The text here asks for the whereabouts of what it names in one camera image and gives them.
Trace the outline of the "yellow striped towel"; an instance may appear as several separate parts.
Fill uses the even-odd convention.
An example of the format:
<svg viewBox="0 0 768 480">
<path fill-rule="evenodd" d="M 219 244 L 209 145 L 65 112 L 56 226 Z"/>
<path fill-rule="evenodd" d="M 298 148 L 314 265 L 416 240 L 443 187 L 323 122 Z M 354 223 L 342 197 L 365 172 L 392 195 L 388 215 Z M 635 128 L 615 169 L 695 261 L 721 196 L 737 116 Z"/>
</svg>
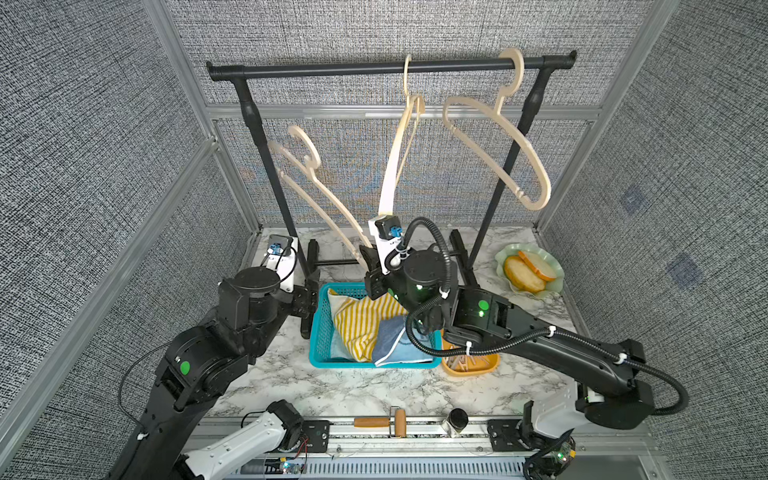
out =
<svg viewBox="0 0 768 480">
<path fill-rule="evenodd" d="M 389 294 L 376 300 L 358 299 L 330 289 L 327 297 L 334 339 L 344 348 L 346 357 L 358 363 L 372 361 L 380 324 L 406 314 L 405 308 Z"/>
</svg>

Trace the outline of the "dark blue hello towel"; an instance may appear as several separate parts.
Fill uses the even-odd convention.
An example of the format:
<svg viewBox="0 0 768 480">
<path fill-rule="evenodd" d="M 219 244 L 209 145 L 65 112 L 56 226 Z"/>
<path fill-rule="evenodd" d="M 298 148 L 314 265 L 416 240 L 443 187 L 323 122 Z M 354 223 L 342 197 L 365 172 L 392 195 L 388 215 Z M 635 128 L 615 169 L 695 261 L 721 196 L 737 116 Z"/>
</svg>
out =
<svg viewBox="0 0 768 480">
<path fill-rule="evenodd" d="M 397 316 L 379 325 L 372 353 L 376 367 L 407 364 L 426 364 L 433 357 L 415 347 L 406 333 L 406 317 Z"/>
</svg>

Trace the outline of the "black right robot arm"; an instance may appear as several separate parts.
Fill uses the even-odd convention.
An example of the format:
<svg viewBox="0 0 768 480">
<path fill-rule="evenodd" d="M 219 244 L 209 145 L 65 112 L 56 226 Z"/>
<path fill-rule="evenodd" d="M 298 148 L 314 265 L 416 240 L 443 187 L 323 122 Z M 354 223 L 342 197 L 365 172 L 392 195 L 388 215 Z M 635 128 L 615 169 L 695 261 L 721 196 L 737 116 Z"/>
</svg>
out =
<svg viewBox="0 0 768 480">
<path fill-rule="evenodd" d="M 442 251 L 398 248 L 385 259 L 373 248 L 360 251 L 367 292 L 390 296 L 406 310 L 403 333 L 419 351 L 439 358 L 515 355 L 571 378 L 560 392 L 525 407 L 524 429 L 549 438 L 587 423 L 631 430 L 661 414 L 651 386 L 637 377 L 661 375 L 645 364 L 641 345 L 601 343 L 462 286 Z"/>
</svg>

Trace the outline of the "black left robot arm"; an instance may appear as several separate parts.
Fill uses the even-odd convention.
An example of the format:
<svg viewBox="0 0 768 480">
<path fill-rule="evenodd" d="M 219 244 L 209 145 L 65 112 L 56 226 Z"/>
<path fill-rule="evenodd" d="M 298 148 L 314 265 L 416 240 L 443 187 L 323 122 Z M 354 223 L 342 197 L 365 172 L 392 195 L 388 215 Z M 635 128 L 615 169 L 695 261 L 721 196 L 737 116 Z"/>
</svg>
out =
<svg viewBox="0 0 768 480">
<path fill-rule="evenodd" d="M 285 288 L 276 271 L 249 267 L 218 286 L 218 303 L 196 326 L 160 346 L 143 413 L 109 479 L 223 479 L 256 456 L 303 447 L 304 419 L 285 400 L 207 447 L 186 451 L 199 422 L 266 353 L 285 320 L 317 309 L 317 283 Z"/>
</svg>

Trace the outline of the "teal plastic basket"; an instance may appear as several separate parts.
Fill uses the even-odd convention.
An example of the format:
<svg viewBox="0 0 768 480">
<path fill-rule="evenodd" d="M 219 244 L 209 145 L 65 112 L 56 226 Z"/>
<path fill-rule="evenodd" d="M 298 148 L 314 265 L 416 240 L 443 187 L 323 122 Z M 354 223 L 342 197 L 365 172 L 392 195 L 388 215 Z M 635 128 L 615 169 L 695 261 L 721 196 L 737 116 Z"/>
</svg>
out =
<svg viewBox="0 0 768 480">
<path fill-rule="evenodd" d="M 372 361 L 370 363 L 358 363 L 348 359 L 344 348 L 337 344 L 334 339 L 335 331 L 327 297 L 330 289 L 337 291 L 341 295 L 358 299 L 368 297 L 365 286 L 362 283 L 329 283 L 321 288 L 310 336 L 309 359 L 314 367 L 320 369 L 433 369 L 440 363 L 437 357 L 432 356 L 433 361 L 426 364 L 376 367 Z"/>
</svg>

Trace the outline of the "yellow plastic tray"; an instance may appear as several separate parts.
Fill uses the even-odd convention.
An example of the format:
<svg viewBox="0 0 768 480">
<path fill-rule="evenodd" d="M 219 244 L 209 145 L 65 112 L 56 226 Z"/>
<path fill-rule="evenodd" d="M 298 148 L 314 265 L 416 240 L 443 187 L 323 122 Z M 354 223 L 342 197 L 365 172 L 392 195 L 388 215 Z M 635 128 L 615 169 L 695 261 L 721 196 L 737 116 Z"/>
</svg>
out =
<svg viewBox="0 0 768 480">
<path fill-rule="evenodd" d="M 450 368 L 450 363 L 455 357 L 457 356 L 444 358 L 441 361 L 441 366 L 443 370 L 449 376 L 453 376 L 453 377 L 473 377 L 473 376 L 485 375 L 496 370 L 500 365 L 500 361 L 501 361 L 499 354 L 492 354 L 487 356 L 466 356 L 467 358 L 470 359 L 469 361 L 470 370 L 467 372 L 461 372 L 461 371 L 454 371 Z"/>
</svg>

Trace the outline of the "round bread bun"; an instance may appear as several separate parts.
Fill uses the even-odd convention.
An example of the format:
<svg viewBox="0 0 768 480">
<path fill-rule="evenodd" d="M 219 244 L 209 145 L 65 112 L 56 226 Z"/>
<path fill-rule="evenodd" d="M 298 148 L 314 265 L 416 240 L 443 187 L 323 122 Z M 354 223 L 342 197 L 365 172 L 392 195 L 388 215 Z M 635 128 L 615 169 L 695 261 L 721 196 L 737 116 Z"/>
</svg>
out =
<svg viewBox="0 0 768 480">
<path fill-rule="evenodd" d="M 546 282 L 539 278 L 519 257 L 508 257 L 504 261 L 503 270 L 507 279 L 517 289 L 538 293 L 546 288 Z"/>
</svg>

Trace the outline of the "pale green wavy plate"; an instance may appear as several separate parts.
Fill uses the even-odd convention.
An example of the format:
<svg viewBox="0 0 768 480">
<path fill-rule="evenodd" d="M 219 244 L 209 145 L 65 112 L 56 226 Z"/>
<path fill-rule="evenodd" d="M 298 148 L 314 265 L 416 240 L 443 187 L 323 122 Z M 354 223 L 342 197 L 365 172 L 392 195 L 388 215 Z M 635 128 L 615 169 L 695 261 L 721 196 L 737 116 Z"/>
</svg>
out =
<svg viewBox="0 0 768 480">
<path fill-rule="evenodd" d="M 505 276 L 504 270 L 503 270 L 504 261 L 510 256 L 519 257 L 517 253 L 520 250 L 538 254 L 556 271 L 557 278 L 552 282 L 546 282 L 546 288 L 543 291 L 538 293 L 529 293 L 527 291 L 517 289 L 510 283 L 510 281 Z M 538 297 L 553 296 L 555 294 L 560 294 L 563 290 L 565 273 L 559 261 L 552 254 L 550 254 L 546 250 L 534 244 L 515 243 L 515 244 L 507 245 L 495 255 L 495 260 L 497 263 L 497 267 L 496 267 L 497 275 L 501 279 L 505 280 L 512 290 L 523 292 L 523 293 L 529 293 Z"/>
</svg>

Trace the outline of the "small black lidded jar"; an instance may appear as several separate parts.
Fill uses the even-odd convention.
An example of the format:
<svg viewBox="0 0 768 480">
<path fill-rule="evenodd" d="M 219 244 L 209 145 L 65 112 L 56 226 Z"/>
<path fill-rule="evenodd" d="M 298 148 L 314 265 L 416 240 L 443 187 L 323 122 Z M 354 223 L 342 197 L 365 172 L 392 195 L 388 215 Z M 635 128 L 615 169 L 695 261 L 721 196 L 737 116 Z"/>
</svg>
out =
<svg viewBox="0 0 768 480">
<path fill-rule="evenodd" d="M 441 428 L 451 438 L 458 438 L 469 424 L 467 412 L 461 408 L 452 409 L 441 423 Z"/>
</svg>

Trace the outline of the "orange crust bread slice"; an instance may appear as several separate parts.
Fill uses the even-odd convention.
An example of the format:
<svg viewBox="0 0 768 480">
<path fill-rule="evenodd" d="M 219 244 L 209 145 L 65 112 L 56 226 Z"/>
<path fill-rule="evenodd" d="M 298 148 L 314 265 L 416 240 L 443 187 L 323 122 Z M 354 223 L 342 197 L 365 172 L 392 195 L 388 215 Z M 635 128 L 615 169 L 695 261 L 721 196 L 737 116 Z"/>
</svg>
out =
<svg viewBox="0 0 768 480">
<path fill-rule="evenodd" d="M 552 282 L 557 278 L 556 271 L 538 254 L 520 250 L 517 255 L 544 282 Z"/>
</svg>

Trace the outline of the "black clothes rack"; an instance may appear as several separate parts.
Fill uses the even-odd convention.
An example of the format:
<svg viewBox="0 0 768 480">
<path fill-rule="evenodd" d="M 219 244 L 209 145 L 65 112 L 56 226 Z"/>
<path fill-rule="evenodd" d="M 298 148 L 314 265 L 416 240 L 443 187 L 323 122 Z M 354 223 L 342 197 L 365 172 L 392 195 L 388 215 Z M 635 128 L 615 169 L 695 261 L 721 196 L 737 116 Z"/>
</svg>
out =
<svg viewBox="0 0 768 480">
<path fill-rule="evenodd" d="M 524 58 L 529 69 L 536 69 L 534 85 L 531 87 L 522 107 L 522 113 L 518 122 L 518 129 L 522 134 L 527 134 L 538 115 L 543 102 L 544 92 L 551 75 L 557 70 L 571 69 L 577 61 L 578 52 L 573 50 L 567 55 L 545 55 L 541 57 Z M 263 128 L 263 122 L 259 108 L 257 107 L 248 80 L 265 78 L 302 78 L 302 77 L 331 77 L 352 75 L 383 75 L 403 73 L 407 77 L 406 69 L 414 73 L 441 73 L 441 72 L 467 72 L 467 71 L 498 71 L 515 70 L 522 72 L 525 67 L 513 66 L 513 60 L 496 59 L 465 59 L 465 60 L 428 60 L 417 61 L 415 66 L 406 67 L 406 61 L 400 66 L 396 62 L 385 63 L 347 63 L 347 64 L 307 64 L 307 65 L 283 65 L 283 66 L 245 66 L 222 65 L 214 66 L 210 61 L 206 62 L 206 70 L 214 82 L 229 82 L 233 85 L 241 109 L 241 114 L 246 127 L 249 129 L 254 145 L 259 151 L 267 177 L 269 179 L 275 200 L 278 204 L 282 220 L 290 235 L 298 237 L 296 226 L 287 204 L 285 193 L 278 179 L 278 171 L 275 166 L 272 153 L 267 147 L 267 137 Z M 522 145 L 515 141 L 508 152 L 502 167 L 508 177 L 516 162 L 516 157 L 522 152 Z M 458 230 L 452 230 L 449 236 L 454 251 L 453 256 L 458 259 L 458 269 L 464 282 L 471 286 L 479 286 L 474 272 L 474 261 L 480 251 L 482 241 L 490 227 L 497 207 L 502 198 L 502 180 L 499 180 L 493 196 L 486 209 L 486 214 L 480 230 L 473 244 L 473 250 L 468 253 L 463 239 Z M 298 251 L 297 259 L 305 277 L 318 276 L 317 267 L 351 265 L 347 259 L 334 259 L 320 261 L 318 257 L 319 246 L 315 240 L 310 240 L 308 253 L 303 251 L 299 241 L 296 242 Z"/>
</svg>

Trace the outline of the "white right arm base mount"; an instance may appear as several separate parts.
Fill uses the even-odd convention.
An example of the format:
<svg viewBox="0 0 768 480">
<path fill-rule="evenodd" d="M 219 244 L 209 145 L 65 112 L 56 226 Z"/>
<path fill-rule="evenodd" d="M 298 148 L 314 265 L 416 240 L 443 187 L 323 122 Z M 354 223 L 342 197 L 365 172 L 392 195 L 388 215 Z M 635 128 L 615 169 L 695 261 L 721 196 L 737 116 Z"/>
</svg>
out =
<svg viewBox="0 0 768 480">
<path fill-rule="evenodd" d="M 570 381 L 543 400 L 527 402 L 517 426 L 520 442 L 530 450 L 538 449 L 566 431 L 586 425 L 585 414 L 576 408 L 578 388 L 575 381 Z"/>
</svg>

